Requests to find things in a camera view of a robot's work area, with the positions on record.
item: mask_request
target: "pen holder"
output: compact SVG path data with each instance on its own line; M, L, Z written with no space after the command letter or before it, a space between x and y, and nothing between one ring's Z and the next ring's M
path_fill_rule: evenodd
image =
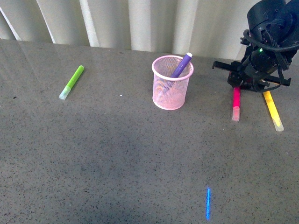
M162 56L152 64L154 72L153 101L162 109L176 110L185 102L189 78L194 71L192 63L188 63L178 78L171 78L182 59L182 57L174 55Z

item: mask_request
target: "white curtain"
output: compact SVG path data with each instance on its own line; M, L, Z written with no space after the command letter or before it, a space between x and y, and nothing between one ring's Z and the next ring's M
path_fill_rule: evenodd
M257 2L0 0L0 38L240 60Z

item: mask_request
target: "purple marker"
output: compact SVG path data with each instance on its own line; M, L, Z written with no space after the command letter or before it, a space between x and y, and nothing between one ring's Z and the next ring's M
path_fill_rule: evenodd
M171 78L178 78L179 75L182 73L182 71L184 70L184 68L187 66L187 64L191 61L192 59L192 54L190 52L188 52L183 60L181 61L181 63L178 65L178 67L176 68L176 70L174 71L174 73L171 75Z

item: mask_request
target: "table surface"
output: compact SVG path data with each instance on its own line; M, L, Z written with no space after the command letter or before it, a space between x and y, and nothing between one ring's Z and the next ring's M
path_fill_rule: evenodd
M207 188L210 223L299 222L299 67L272 92L279 133L260 93L232 121L212 58L192 59L180 109L158 108L162 55L0 41L1 223L206 223Z

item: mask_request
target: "green marker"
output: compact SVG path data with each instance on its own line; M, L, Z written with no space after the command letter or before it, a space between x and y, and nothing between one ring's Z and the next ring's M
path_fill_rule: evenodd
M80 77L83 71L84 71L84 67L80 65L77 71L75 72L75 74L73 75L73 77L69 80L69 82L65 86L64 90L59 95L60 99L65 99L67 97L67 95L70 93L71 89L73 88L74 84L76 83L76 81L78 80L78 78Z

